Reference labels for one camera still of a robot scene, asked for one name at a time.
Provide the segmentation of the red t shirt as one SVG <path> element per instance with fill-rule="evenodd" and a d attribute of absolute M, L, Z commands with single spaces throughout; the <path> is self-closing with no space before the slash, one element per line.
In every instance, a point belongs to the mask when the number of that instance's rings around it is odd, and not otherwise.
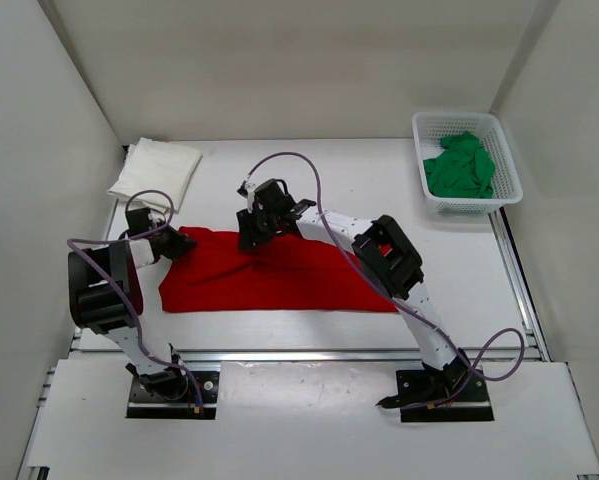
<path fill-rule="evenodd" d="M 159 286 L 162 310 L 195 313 L 323 310 L 394 313 L 329 244 L 282 236 L 249 251 L 238 234 L 182 227 L 197 246 L 172 262 Z"/>

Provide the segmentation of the white t shirt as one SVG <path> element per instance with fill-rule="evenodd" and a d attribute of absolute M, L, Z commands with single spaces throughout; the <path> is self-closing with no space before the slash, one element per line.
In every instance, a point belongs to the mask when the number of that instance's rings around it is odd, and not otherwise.
<path fill-rule="evenodd" d="M 159 190 L 168 195 L 177 212 L 201 158 L 196 148 L 142 137 L 129 146 L 119 177 L 107 193 L 127 202 L 139 191 Z"/>

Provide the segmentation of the green t shirt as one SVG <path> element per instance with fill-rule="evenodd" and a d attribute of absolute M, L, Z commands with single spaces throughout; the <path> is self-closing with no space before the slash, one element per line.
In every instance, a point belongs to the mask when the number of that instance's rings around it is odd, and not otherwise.
<path fill-rule="evenodd" d="M 440 198 L 491 199 L 496 165 L 470 132 L 440 139 L 443 152 L 423 162 L 430 193 Z"/>

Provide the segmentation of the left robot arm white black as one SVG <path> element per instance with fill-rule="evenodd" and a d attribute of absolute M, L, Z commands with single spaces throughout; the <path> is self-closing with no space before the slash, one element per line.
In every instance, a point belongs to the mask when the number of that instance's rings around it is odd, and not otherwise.
<path fill-rule="evenodd" d="M 125 212 L 126 231 L 114 242 L 83 250 L 71 242 L 68 254 L 69 307 L 80 328 L 106 337 L 126 355 L 126 369 L 149 393 L 169 402 L 194 390 L 191 374 L 171 343 L 142 318 L 138 270 L 165 258 L 180 259 L 197 242 L 159 219 L 148 207 Z"/>

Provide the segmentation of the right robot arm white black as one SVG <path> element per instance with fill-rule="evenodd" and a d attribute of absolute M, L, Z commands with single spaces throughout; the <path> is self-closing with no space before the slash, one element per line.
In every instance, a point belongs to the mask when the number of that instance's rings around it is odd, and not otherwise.
<path fill-rule="evenodd" d="M 238 193 L 247 201 L 237 212 L 240 249 L 258 248 L 283 235 L 338 246 L 364 281 L 396 303 L 417 342 L 422 368 L 405 374 L 403 392 L 379 400 L 379 407 L 432 409 L 485 399 L 483 392 L 473 389 L 480 383 L 464 361 L 465 353 L 440 334 L 443 324 L 424 284 L 422 258 L 392 217 L 352 218 L 312 200 L 297 201 L 282 179 L 259 185 L 245 180 Z"/>

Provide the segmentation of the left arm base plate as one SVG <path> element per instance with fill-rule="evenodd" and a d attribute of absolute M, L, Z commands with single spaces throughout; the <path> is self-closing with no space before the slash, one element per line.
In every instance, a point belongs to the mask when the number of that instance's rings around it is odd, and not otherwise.
<path fill-rule="evenodd" d="M 132 374 L 126 417 L 130 419 L 214 420 L 220 386 L 219 371 L 193 371 L 200 394 L 189 377 L 171 372 L 165 380 L 150 387 L 141 382 L 136 368 L 128 363 Z"/>

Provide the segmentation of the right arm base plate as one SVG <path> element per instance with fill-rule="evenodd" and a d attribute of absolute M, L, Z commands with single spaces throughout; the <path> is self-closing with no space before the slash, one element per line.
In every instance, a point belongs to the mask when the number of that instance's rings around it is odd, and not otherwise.
<path fill-rule="evenodd" d="M 402 423 L 491 422 L 495 420 L 484 380 L 465 367 L 442 373 L 430 368 L 397 370 L 397 393 L 376 406 L 398 410 Z"/>

